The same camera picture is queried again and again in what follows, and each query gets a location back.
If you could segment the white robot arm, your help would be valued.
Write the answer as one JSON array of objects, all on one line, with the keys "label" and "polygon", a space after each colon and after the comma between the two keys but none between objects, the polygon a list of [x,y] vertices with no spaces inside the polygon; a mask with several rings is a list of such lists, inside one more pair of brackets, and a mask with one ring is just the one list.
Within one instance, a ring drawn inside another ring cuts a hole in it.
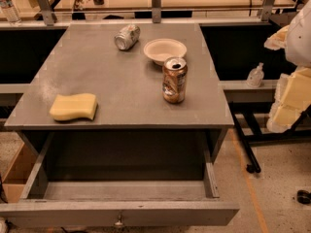
[{"label": "white robot arm", "polygon": [[282,74],[275,90],[267,128],[274,133],[290,129],[311,105],[311,1],[291,23],[264,43],[270,50],[285,50],[286,60],[296,66],[290,75]]}]

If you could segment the foam-padded gripper finger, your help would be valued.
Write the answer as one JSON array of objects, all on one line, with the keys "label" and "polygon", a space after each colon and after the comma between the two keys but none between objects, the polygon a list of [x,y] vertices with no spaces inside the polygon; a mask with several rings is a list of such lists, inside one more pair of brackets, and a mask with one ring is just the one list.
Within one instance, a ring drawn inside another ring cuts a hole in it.
[{"label": "foam-padded gripper finger", "polygon": [[263,45],[269,50],[284,49],[286,47],[288,30],[288,25],[282,27],[276,33],[267,38]]},{"label": "foam-padded gripper finger", "polygon": [[283,133],[311,105],[311,69],[297,67],[290,75],[282,74],[274,98],[266,126],[270,132]]}]

